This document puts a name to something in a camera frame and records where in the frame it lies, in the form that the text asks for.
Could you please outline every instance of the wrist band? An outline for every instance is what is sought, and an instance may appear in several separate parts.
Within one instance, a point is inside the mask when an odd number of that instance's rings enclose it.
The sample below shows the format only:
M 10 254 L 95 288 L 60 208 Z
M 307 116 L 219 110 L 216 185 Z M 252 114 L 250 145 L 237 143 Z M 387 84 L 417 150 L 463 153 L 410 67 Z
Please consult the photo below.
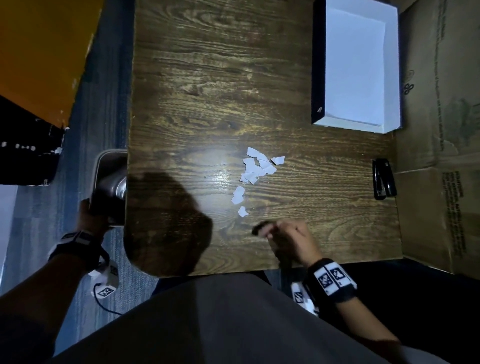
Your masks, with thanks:
M 87 270 L 91 271 L 98 267 L 100 257 L 106 264 L 110 261 L 110 256 L 100 245 L 98 238 L 88 231 L 75 231 L 65 234 L 60 243 L 53 246 L 48 254 L 48 260 L 51 260 L 58 254 L 75 255 L 85 261 Z
M 357 284 L 348 273 L 332 259 L 324 258 L 307 270 L 303 285 L 315 299 L 324 292 L 333 302 L 345 302 L 356 297 Z

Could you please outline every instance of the metal container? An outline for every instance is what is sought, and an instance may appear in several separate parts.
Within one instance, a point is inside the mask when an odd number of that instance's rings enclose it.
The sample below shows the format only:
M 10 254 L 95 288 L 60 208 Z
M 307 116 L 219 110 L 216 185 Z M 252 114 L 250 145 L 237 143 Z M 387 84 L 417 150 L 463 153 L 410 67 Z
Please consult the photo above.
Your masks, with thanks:
M 110 226 L 125 225 L 127 150 L 108 149 L 96 159 L 90 211 L 107 215 Z

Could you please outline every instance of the wooden table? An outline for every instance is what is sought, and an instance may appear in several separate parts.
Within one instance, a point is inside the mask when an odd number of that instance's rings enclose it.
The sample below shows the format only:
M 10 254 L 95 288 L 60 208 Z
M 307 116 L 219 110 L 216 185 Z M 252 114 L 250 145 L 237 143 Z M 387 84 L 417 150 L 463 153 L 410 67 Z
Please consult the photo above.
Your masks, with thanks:
M 262 220 L 301 218 L 339 262 L 402 256 L 371 159 L 393 137 L 311 125 L 312 1 L 139 0 L 125 250 L 155 276 L 278 267 Z M 247 146 L 286 156 L 231 203 Z

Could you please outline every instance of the orange wall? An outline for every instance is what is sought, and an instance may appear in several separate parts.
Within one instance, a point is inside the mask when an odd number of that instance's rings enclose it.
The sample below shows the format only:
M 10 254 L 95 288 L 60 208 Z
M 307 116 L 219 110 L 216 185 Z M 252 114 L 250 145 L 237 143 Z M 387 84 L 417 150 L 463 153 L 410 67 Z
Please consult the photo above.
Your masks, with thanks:
M 0 95 L 68 126 L 103 0 L 0 1 Z

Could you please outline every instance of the cable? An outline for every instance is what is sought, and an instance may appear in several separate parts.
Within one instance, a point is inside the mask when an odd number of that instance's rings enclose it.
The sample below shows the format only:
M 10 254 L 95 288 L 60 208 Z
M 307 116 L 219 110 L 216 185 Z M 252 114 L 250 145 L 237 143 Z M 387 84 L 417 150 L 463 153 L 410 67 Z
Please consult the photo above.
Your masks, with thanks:
M 111 314 L 116 314 L 116 315 L 118 315 L 118 316 L 122 316 L 122 314 L 121 314 L 120 312 L 109 310 L 108 308 L 106 308 L 105 306 L 103 306 L 103 305 L 100 303 L 100 301 L 98 300 L 98 297 L 96 296 L 96 288 L 97 288 L 98 286 L 101 286 L 101 284 L 100 284 L 100 283 L 97 283 L 95 286 L 93 286 L 93 296 L 95 297 L 96 303 L 97 303 L 101 308 L 103 308 L 105 311 L 110 312 Z

